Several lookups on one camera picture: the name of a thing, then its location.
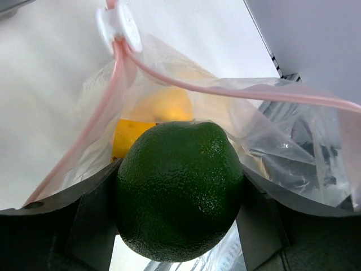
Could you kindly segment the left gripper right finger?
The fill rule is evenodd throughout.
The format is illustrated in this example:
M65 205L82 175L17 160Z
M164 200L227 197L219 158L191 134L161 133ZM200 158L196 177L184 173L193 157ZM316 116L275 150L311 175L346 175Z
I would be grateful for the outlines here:
M327 206L244 167L237 228L247 270L360 270L360 213Z

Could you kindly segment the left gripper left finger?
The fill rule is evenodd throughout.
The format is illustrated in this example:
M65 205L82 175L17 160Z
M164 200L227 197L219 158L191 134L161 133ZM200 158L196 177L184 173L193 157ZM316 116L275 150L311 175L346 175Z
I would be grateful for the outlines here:
M1 211L1 270L108 270L121 160L21 209Z

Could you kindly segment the orange toy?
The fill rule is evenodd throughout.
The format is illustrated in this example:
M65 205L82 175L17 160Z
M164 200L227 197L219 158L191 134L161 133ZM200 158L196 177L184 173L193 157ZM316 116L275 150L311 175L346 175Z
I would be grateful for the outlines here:
M129 152L134 142L155 123L144 123L120 119L110 140L112 146L111 162L122 159Z

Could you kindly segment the dark green toy avocado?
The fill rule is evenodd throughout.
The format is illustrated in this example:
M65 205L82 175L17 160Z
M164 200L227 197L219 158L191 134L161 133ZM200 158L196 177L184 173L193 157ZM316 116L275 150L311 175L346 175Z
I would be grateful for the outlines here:
M216 246L239 212L240 160L215 123L176 121L144 132L115 182L124 243L154 261L185 262Z

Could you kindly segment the yellow toy bell pepper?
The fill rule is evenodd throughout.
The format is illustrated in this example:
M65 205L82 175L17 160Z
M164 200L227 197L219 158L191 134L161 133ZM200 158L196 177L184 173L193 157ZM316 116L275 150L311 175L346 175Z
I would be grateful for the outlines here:
M194 119L193 105L187 92L177 87L165 88L141 98L132 109L123 113L123 117L146 123Z

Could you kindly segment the clear zip top bag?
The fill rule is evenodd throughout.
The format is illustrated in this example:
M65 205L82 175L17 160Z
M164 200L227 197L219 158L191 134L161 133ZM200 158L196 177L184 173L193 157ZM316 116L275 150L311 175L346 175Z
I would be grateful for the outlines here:
M313 200L331 202L326 194L326 162L321 144L328 134L341 137L341 170L336 183L360 211L360 105L319 94L280 78L216 78L154 36L141 37L124 2L108 1L96 11L96 24L114 63L100 73L103 90L83 93L80 111L87 124L74 145L32 192L28 202L46 198L80 182L96 170L120 119L136 102L159 90L184 89L194 119L211 121L226 132L241 162L259 176L294 193L306 195L316 185ZM338 112L331 127L326 110Z

